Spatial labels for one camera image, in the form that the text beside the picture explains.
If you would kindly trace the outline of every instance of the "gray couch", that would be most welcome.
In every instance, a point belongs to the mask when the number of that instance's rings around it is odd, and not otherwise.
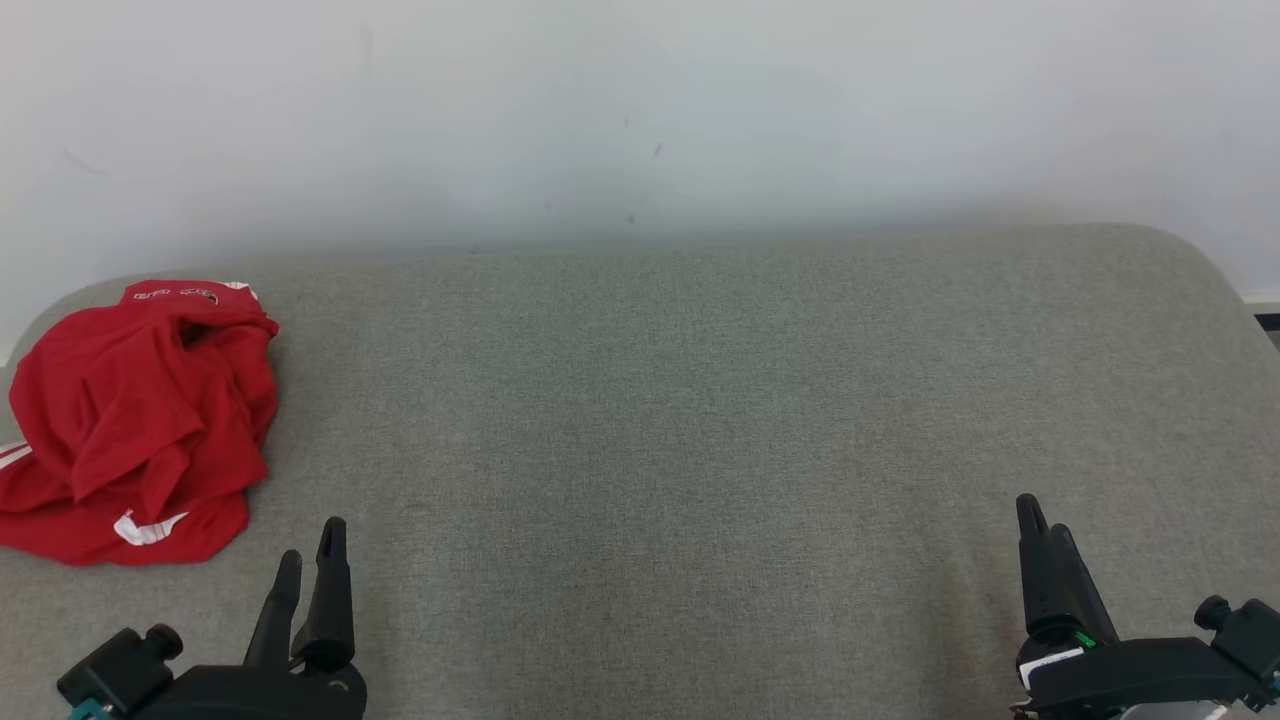
[[[1020,492],[1125,637],[1280,603],[1280,356],[1149,228],[169,275],[282,324],[271,477],[204,565],[0,550],[5,717],[124,625],[238,661],[332,514],[370,719],[1005,717]]]

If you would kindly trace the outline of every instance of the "crumpled red garment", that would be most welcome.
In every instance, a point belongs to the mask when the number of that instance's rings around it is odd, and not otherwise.
[[[145,281],[18,364],[0,544],[68,565],[201,562],[248,524],[279,325],[243,283]]]

